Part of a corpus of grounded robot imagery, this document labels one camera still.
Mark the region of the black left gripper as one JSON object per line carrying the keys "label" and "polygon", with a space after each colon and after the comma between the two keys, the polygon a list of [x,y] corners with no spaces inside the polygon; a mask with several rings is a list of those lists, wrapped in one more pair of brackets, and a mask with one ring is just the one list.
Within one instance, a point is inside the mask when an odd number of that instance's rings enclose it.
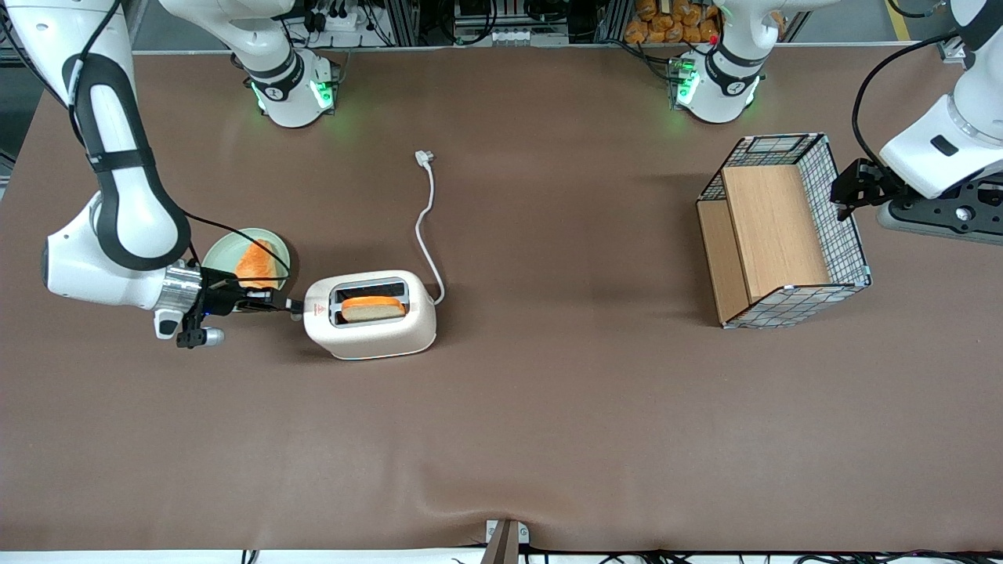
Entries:
{"label": "black left gripper", "polygon": [[891,168],[857,158],[855,175],[840,175],[831,183],[830,201],[837,205],[837,220],[852,217],[856,208],[878,207],[903,196],[903,181]]}

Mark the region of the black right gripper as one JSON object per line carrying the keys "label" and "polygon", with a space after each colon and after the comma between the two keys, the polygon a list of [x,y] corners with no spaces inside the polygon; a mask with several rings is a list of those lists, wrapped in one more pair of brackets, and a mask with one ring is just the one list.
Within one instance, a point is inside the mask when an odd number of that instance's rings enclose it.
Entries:
{"label": "black right gripper", "polygon": [[291,300],[283,290],[248,287],[247,292],[232,272],[201,269],[197,311],[201,316],[228,316],[233,312],[287,312],[303,314],[303,302]]}

